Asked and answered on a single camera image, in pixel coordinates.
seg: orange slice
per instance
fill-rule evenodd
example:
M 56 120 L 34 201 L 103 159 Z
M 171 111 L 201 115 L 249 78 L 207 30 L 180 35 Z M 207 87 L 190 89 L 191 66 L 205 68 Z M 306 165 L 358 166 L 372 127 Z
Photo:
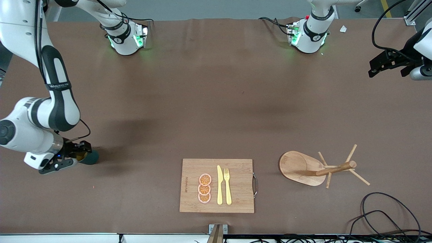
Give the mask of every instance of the orange slice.
M 212 198 L 211 194 L 208 195 L 200 195 L 198 194 L 198 200 L 202 203 L 208 203 L 210 202 L 210 199 Z
M 201 185 L 210 185 L 211 182 L 212 182 L 212 177 L 209 174 L 202 174 L 200 176 Z
M 209 185 L 198 185 L 198 193 L 200 195 L 206 196 L 210 193 L 210 186 Z

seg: wooden cutting board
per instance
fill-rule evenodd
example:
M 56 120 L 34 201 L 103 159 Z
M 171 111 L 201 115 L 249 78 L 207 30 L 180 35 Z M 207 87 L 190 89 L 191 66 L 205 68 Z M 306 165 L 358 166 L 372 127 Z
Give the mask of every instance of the wooden cutting board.
M 226 204 L 225 180 L 222 182 L 223 204 L 217 204 L 217 166 L 229 169 L 229 187 L 232 204 Z M 252 189 L 252 160 L 239 159 L 183 159 L 181 173 L 180 212 L 198 213 L 254 213 L 254 191 Z M 211 175 L 211 200 L 198 200 L 199 177 Z

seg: knife blade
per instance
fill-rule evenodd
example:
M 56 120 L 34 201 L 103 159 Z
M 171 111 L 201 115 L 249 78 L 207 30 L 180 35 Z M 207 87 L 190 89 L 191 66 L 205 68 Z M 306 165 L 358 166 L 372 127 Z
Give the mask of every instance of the knife blade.
M 217 166 L 217 182 L 218 182 L 218 187 L 217 187 L 217 204 L 222 205 L 222 182 L 223 182 L 223 174 L 222 174 L 222 169 L 220 168 L 220 166 Z

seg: brown tabletop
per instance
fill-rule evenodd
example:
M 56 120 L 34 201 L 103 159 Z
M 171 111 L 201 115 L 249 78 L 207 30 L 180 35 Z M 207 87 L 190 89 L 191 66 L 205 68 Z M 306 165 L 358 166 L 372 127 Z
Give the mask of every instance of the brown tabletop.
M 381 52 L 370 38 L 375 21 L 335 20 L 314 54 L 289 47 L 260 20 L 156 22 L 151 49 L 126 57 L 96 22 L 50 23 L 101 157 L 42 176 L 24 153 L 0 148 L 0 232 L 200 233 L 225 223 L 230 233 L 347 233 L 374 191 L 400 199 L 430 230 L 432 84 L 398 70 L 368 77 Z M 377 42 L 401 48 L 414 33 L 384 19 Z M 48 93 L 38 69 L 14 57 L 0 95 L 5 117 L 20 98 Z M 78 125 L 64 136 L 85 133 Z M 310 187 L 278 170 L 287 151 L 321 151 L 336 165 L 353 144 L 356 171 L 370 186 L 338 173 L 330 189 Z M 255 213 L 180 213 L 183 158 L 253 159 Z M 377 208 L 415 227 L 394 202 L 374 196 L 366 209 Z M 393 229 L 384 217 L 371 221 Z M 363 223 L 354 232 L 371 233 Z

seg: cutting board handle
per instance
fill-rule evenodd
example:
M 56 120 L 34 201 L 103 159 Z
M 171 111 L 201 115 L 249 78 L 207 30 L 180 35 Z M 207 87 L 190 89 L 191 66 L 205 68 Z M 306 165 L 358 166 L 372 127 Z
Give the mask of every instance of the cutting board handle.
M 252 176 L 253 176 L 253 179 L 255 179 L 255 193 L 254 193 L 254 198 L 255 198 L 257 196 L 257 193 L 258 193 L 258 179 L 257 179 L 254 172 L 252 172 Z

